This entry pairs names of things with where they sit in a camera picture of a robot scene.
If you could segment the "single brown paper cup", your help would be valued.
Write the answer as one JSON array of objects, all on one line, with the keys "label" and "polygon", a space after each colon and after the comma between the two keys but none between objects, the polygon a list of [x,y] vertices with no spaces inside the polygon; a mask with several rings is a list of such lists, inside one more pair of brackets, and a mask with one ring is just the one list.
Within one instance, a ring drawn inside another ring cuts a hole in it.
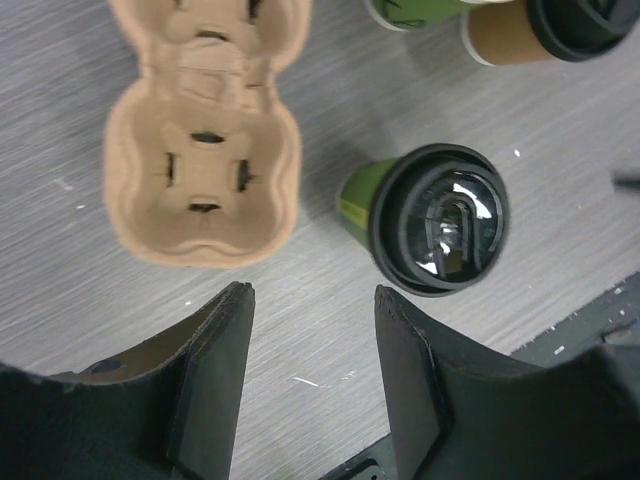
[{"label": "single brown paper cup", "polygon": [[482,5],[461,17],[467,53],[486,66],[508,66],[552,60],[531,27],[525,1]]}]

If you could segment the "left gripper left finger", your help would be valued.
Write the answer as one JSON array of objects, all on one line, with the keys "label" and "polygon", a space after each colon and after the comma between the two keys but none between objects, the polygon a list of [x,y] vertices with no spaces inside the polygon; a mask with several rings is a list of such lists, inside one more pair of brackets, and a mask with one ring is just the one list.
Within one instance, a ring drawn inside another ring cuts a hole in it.
[{"label": "left gripper left finger", "polygon": [[225,479],[255,312],[234,282],[161,333],[74,373],[1,367],[5,479]]}]

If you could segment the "black lid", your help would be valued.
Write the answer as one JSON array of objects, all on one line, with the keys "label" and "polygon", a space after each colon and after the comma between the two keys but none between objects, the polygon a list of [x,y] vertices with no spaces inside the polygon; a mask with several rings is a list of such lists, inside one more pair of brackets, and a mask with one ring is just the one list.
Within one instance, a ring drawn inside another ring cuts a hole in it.
[{"label": "black lid", "polygon": [[532,31],[554,58],[583,62],[615,49],[639,22],[638,1],[526,1]]},{"label": "black lid", "polygon": [[383,176],[370,209],[369,250],[401,290],[442,297],[489,274],[509,227],[496,167],[469,147],[430,144],[393,161]]}]

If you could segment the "single green paper cup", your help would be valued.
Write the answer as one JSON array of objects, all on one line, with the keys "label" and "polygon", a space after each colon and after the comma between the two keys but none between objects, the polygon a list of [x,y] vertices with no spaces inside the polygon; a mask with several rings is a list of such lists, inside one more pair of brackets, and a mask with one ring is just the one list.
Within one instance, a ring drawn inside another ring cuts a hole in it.
[{"label": "single green paper cup", "polygon": [[339,191],[337,211],[341,225],[365,249],[369,249],[369,217],[377,190],[398,161],[376,160],[355,168]]}]

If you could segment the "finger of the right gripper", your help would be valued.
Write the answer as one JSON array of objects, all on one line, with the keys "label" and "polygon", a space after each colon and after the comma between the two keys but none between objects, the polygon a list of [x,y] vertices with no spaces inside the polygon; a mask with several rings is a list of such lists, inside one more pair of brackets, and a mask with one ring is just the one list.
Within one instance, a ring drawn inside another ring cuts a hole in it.
[{"label": "finger of the right gripper", "polygon": [[612,173],[612,184],[620,191],[639,193],[640,192],[640,172],[615,171]]}]

